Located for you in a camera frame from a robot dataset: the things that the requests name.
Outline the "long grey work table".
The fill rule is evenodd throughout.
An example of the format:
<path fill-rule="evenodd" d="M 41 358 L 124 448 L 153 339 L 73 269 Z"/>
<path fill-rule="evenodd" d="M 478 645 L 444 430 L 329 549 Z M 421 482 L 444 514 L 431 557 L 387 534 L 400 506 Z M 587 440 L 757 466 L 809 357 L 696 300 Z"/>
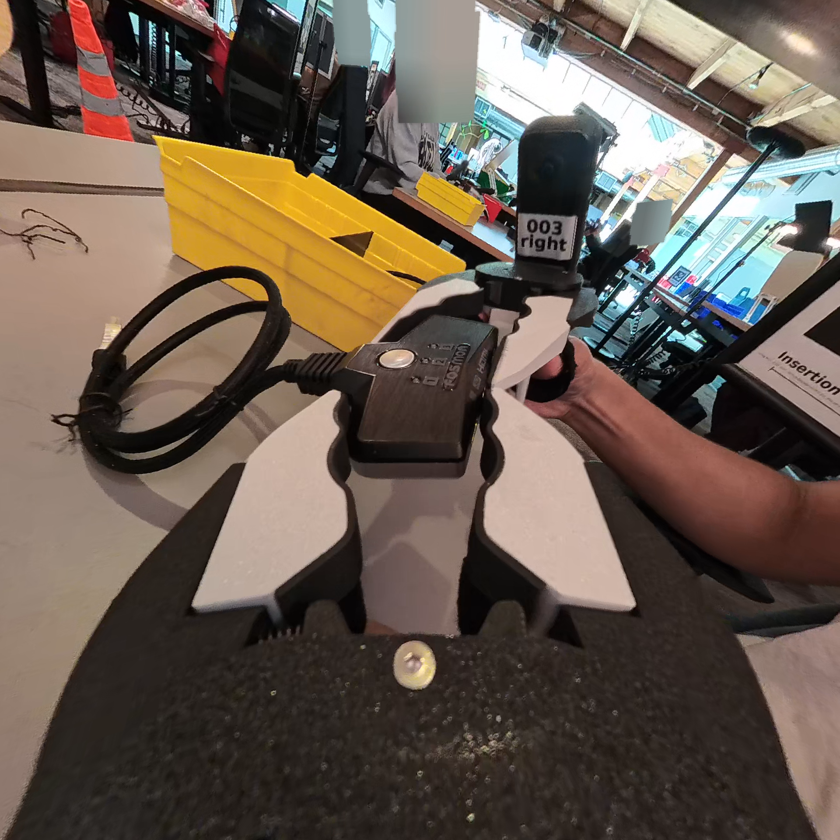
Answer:
<path fill-rule="evenodd" d="M 480 218 L 472 226 L 460 224 L 445 213 L 417 196 L 415 190 L 406 191 L 396 187 L 392 194 L 403 204 L 411 207 L 439 226 L 450 232 L 474 249 L 481 250 L 489 259 L 512 262 L 516 257 L 516 249 L 512 239 L 508 236 L 508 229 L 499 222 L 490 223 Z"/>

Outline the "yellow plastic bin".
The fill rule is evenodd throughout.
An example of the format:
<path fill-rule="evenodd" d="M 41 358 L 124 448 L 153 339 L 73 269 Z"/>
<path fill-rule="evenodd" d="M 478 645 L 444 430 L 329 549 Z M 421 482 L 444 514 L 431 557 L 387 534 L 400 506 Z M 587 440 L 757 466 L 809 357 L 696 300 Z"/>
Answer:
<path fill-rule="evenodd" d="M 429 172 L 417 181 L 416 194 L 419 200 L 465 227 L 474 227 L 485 212 L 482 200 Z"/>
<path fill-rule="evenodd" d="M 155 136 L 173 253 L 200 270 L 246 266 L 291 320 L 338 350 L 368 343 L 416 282 L 465 262 L 288 160 Z M 364 258 L 330 238 L 373 232 Z"/>

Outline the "black thread tangle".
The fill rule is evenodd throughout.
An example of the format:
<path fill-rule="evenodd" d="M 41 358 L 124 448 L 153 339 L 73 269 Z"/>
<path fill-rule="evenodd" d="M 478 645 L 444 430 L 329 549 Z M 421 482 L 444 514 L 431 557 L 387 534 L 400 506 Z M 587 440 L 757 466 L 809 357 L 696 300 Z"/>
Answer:
<path fill-rule="evenodd" d="M 43 211 L 27 207 L 20 212 L 19 222 L 12 229 L 6 220 L 2 220 L 2 243 L 9 240 L 23 246 L 32 262 L 36 262 L 37 248 L 41 245 L 74 248 L 85 255 L 90 253 L 89 245 L 77 231 Z"/>

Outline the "orange traffic cone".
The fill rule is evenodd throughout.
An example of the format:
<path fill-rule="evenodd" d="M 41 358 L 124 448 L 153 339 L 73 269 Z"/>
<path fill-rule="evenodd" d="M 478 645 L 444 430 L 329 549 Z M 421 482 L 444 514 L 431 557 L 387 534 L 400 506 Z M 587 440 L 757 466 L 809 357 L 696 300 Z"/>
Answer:
<path fill-rule="evenodd" d="M 83 132 L 109 140 L 133 142 L 119 93 L 88 5 L 69 1 L 70 26 L 77 53 Z"/>

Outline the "person's white shirt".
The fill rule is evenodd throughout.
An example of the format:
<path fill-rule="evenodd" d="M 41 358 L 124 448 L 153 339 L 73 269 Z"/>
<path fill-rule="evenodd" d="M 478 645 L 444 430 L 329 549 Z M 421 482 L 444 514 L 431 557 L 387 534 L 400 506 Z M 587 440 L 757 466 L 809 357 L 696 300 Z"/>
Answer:
<path fill-rule="evenodd" d="M 839 618 L 777 637 L 738 636 L 815 833 L 839 838 Z"/>

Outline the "black office chair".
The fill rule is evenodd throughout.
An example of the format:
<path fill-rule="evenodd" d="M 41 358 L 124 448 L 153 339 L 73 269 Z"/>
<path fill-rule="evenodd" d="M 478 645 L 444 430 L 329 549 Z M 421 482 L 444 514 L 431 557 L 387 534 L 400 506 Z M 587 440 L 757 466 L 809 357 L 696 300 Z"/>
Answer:
<path fill-rule="evenodd" d="M 229 128 L 260 151 L 282 155 L 299 77 L 300 21 L 268 1 L 244 1 L 224 75 Z"/>

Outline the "person's right hand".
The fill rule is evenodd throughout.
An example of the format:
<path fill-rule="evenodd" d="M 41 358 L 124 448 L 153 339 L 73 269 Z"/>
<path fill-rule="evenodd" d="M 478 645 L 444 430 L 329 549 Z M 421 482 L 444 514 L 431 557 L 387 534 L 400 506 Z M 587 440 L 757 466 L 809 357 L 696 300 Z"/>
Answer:
<path fill-rule="evenodd" d="M 543 419 L 578 431 L 609 375 L 584 341 L 570 337 L 559 354 L 531 375 L 525 405 Z"/>

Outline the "white printed marker sign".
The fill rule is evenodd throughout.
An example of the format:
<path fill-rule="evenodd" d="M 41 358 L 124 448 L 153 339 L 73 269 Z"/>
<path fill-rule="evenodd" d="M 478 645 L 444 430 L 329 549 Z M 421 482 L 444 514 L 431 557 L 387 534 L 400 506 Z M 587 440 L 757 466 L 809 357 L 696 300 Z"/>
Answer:
<path fill-rule="evenodd" d="M 737 366 L 839 435 L 839 284 L 795 314 Z"/>

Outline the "person's right forearm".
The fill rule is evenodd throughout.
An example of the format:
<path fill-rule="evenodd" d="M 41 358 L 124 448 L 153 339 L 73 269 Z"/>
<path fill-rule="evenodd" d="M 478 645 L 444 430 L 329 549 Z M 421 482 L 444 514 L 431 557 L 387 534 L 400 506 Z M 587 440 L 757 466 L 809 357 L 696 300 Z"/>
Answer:
<path fill-rule="evenodd" d="M 678 425 L 610 371 L 577 430 L 682 536 L 765 579 L 839 583 L 838 481 L 804 482 Z"/>

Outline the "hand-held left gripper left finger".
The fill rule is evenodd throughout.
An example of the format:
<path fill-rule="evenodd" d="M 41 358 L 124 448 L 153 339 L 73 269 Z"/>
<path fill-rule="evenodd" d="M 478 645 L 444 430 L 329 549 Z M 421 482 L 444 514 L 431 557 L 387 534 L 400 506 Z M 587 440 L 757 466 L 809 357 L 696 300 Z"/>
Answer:
<path fill-rule="evenodd" d="M 350 408 L 327 394 L 248 457 L 192 600 L 197 613 L 263 607 L 277 627 L 361 583 L 362 548 L 347 486 Z"/>

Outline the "grey desk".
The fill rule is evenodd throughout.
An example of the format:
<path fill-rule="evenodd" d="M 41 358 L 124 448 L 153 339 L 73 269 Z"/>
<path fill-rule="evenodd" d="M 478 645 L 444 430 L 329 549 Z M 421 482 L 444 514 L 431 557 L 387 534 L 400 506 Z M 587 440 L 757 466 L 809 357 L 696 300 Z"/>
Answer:
<path fill-rule="evenodd" d="M 232 464 L 312 398 L 261 395 L 185 463 L 122 476 L 91 463 L 53 415 L 75 413 L 108 322 L 126 324 L 196 269 L 172 253 L 159 151 L 2 122 L 2 837 L 14 821 L 56 703 L 112 600 L 166 533 Z M 16 233 L 34 209 L 65 244 Z M 184 412 L 231 372 L 260 316 L 190 341 L 131 392 L 127 427 Z M 480 440 L 457 480 L 405 486 L 353 474 L 368 616 L 401 631 L 453 634 L 455 588 L 481 485 Z"/>

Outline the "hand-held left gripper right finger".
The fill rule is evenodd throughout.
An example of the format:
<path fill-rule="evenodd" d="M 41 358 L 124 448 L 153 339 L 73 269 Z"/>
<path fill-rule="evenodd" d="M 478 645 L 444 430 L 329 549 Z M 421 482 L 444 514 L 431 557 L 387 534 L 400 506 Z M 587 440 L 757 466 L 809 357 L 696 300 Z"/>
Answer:
<path fill-rule="evenodd" d="M 582 456 L 493 387 L 480 419 L 483 484 L 459 577 L 459 631 L 478 634 L 515 602 L 548 634 L 570 607 L 631 614 L 637 603 Z"/>

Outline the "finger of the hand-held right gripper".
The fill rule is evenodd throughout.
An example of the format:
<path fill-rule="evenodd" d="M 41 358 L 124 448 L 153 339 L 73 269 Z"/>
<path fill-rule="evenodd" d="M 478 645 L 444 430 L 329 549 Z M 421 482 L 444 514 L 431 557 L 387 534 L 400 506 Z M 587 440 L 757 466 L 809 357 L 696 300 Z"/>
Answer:
<path fill-rule="evenodd" d="M 398 312 L 395 318 L 375 338 L 371 339 L 371 343 L 394 343 L 402 340 L 408 333 L 434 316 L 477 321 L 485 298 L 484 292 L 471 291 L 444 297 L 440 301 L 429 302 L 425 305 L 415 304 L 414 299 L 409 302 L 412 305 L 406 305 Z"/>
<path fill-rule="evenodd" d="M 517 392 L 524 400 L 530 378 L 563 351 L 570 330 L 571 297 L 530 297 L 515 329 L 502 341 L 493 371 L 495 391 Z"/>

